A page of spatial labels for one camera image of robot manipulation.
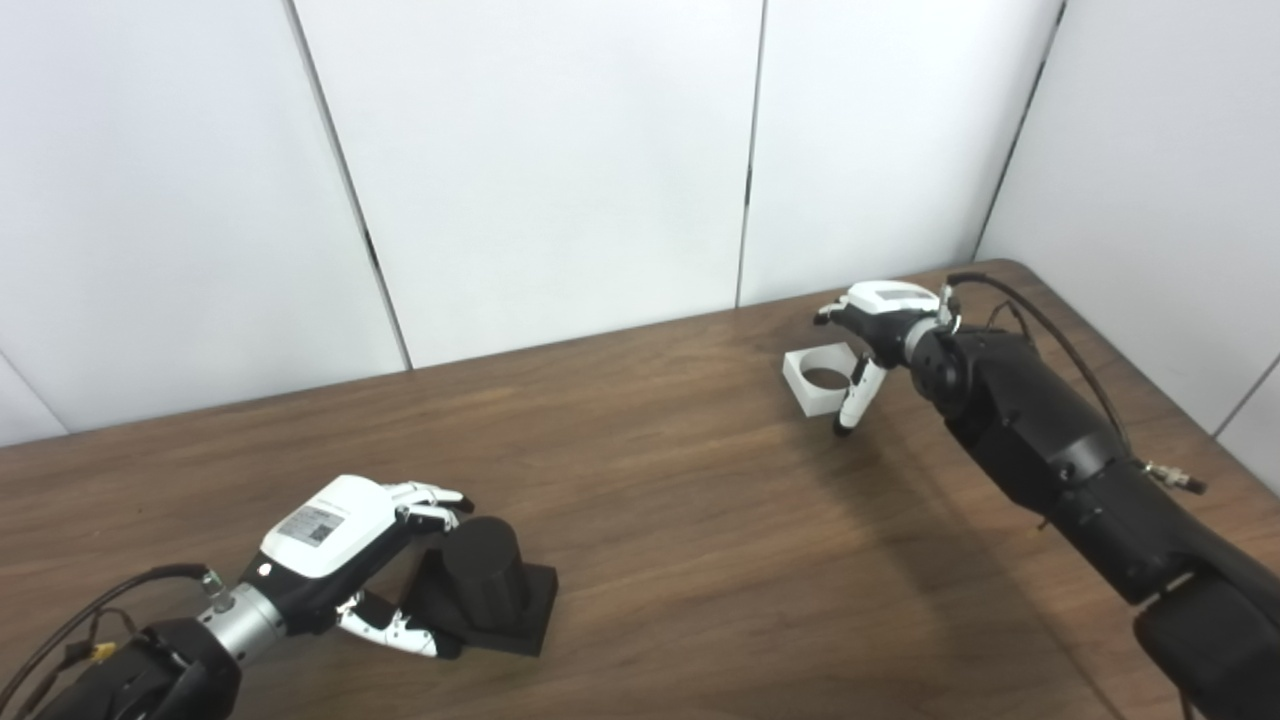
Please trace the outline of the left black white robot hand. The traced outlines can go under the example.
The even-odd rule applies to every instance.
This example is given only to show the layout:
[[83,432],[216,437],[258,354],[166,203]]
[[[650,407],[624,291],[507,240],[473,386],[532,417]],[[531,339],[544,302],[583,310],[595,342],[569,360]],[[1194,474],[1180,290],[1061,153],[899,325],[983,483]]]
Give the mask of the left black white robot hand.
[[340,475],[265,534],[229,607],[200,621],[241,667],[288,637],[333,628],[404,653],[457,659],[461,641],[365,585],[411,539],[448,534],[472,511],[456,489]]

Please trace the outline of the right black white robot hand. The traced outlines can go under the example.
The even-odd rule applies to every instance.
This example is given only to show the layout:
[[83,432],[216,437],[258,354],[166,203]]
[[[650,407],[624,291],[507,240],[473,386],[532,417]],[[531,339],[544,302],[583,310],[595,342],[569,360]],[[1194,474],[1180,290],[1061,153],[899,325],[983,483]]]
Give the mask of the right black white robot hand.
[[852,333],[867,351],[858,355],[847,391],[833,420],[838,437],[850,436],[879,393],[888,373],[908,365],[918,342],[934,331],[954,333],[959,304],[945,286],[934,293],[902,281],[863,281],[819,307],[814,325],[836,324]]

